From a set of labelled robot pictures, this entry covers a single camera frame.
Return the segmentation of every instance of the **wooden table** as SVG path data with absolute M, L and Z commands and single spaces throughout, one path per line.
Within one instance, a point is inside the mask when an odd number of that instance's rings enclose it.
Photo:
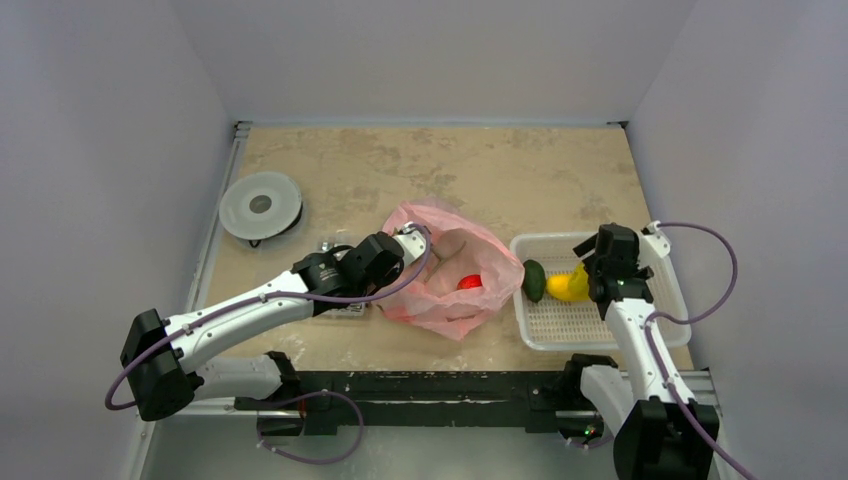
M 305 221 L 276 248 L 251 250 L 224 234 L 207 305 L 291 268 L 339 230 L 357 243 L 380 230 L 403 200 L 438 196 L 507 245 L 519 233 L 649 221 L 619 128 L 254 128 L 237 176 L 268 170 L 298 183 Z M 559 370 L 573 353 L 527 347 L 511 299 L 461 342 L 394 323 L 370 308 L 357 319 L 284 325 L 227 354 L 270 350 L 286 352 L 300 370 Z M 687 348 L 672 356 L 679 369 L 692 368 Z

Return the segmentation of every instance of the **red tomato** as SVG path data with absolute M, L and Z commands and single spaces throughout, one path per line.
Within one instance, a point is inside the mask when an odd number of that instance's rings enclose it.
M 477 288 L 483 286 L 483 279 L 480 278 L 480 275 L 469 275 L 462 280 L 459 281 L 459 284 L 456 286 L 457 290 L 467 290 L 469 288 Z

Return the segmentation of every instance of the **clear plastic container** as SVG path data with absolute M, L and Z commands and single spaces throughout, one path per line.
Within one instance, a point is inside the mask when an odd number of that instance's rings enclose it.
M 573 272 L 580 259 L 572 248 L 592 235 L 593 232 L 523 234 L 512 239 L 509 249 L 522 262 L 533 259 L 542 264 L 545 276 L 549 277 Z M 648 280 L 648 286 L 657 310 L 688 318 L 671 260 L 666 257 L 662 264 L 651 268 L 654 277 Z M 592 302 L 561 302 L 545 293 L 539 303 L 533 303 L 520 289 L 512 298 L 521 338 L 534 350 L 618 350 L 615 338 Z M 668 347 L 686 345 L 692 336 L 688 325 L 676 325 L 665 319 L 660 319 L 658 324 Z

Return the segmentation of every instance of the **pink plastic bag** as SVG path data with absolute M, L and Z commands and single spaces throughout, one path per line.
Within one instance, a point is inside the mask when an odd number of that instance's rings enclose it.
M 438 259 L 430 255 L 424 272 L 408 287 L 376 302 L 386 318 L 432 330 L 453 340 L 462 340 L 472 329 L 503 307 L 524 280 L 524 267 L 486 228 L 462 217 L 452 206 L 428 198 L 404 202 L 383 225 L 383 231 L 406 222 L 425 225 L 433 246 L 442 256 L 465 247 L 445 262 L 425 284 L 424 277 Z M 407 266 L 403 278 L 414 269 Z M 468 275 L 480 275 L 483 286 L 457 290 Z

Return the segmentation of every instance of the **yellow object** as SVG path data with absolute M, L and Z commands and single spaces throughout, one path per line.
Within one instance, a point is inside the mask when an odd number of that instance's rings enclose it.
M 589 275 L 581 263 L 574 273 L 551 275 L 545 285 L 545 290 L 563 302 L 589 301 Z

